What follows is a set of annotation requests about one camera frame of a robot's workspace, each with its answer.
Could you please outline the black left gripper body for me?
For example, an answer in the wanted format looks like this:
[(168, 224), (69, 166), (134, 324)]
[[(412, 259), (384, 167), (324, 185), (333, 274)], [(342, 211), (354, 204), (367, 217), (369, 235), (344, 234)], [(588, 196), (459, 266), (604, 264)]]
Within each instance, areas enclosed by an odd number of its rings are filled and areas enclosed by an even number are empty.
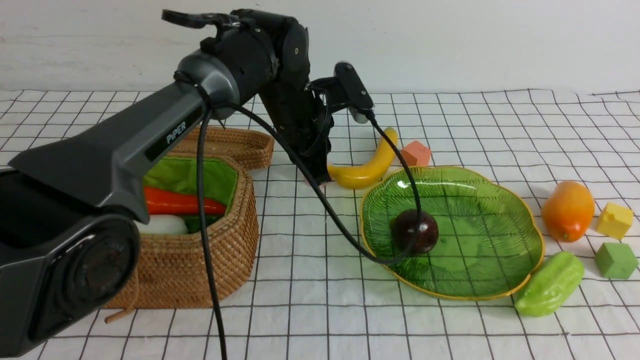
[(258, 92), (275, 130), (300, 156), (327, 155), (331, 150), (334, 120), (320, 98), (324, 93), (310, 80), (275, 80)]

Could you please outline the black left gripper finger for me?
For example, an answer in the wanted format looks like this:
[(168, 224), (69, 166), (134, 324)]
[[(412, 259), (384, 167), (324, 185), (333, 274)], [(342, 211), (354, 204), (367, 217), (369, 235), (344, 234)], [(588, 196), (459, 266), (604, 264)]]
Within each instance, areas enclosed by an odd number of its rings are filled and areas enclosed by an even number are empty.
[(332, 145), (329, 140), (325, 140), (318, 146), (317, 150), (311, 152), (300, 152), (299, 158), (306, 167), (313, 180), (318, 185), (324, 185), (332, 181), (328, 170), (328, 155)]

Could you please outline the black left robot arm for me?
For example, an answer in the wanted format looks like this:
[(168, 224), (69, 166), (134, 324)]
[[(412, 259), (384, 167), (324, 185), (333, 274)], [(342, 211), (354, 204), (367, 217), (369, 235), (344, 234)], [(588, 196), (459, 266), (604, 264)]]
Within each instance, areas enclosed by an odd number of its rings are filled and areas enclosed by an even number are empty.
[(310, 87), (308, 30), (294, 17), (164, 10), (214, 25), (174, 82), (75, 136), (24, 150), (1, 171), (1, 357), (29, 353), (123, 289), (149, 219), (143, 177), (190, 130), (259, 95), (290, 159), (329, 181), (329, 110)]

